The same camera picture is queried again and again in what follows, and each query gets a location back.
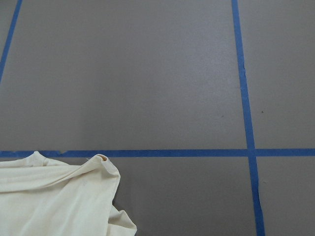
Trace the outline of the beige long-sleeve graphic shirt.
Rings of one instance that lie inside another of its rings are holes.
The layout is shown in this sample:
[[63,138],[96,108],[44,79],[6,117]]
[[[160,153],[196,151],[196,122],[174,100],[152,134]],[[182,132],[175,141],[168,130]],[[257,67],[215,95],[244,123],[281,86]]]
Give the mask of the beige long-sleeve graphic shirt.
[[3,236],[133,236],[137,227],[113,205],[120,173],[104,155],[82,165],[39,152],[0,164]]

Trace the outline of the brown table mat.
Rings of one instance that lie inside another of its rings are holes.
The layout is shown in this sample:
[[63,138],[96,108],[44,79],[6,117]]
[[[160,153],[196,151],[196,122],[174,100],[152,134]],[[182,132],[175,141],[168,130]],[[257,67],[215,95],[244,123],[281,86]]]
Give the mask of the brown table mat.
[[121,173],[139,236],[315,233],[312,0],[3,0],[0,159]]

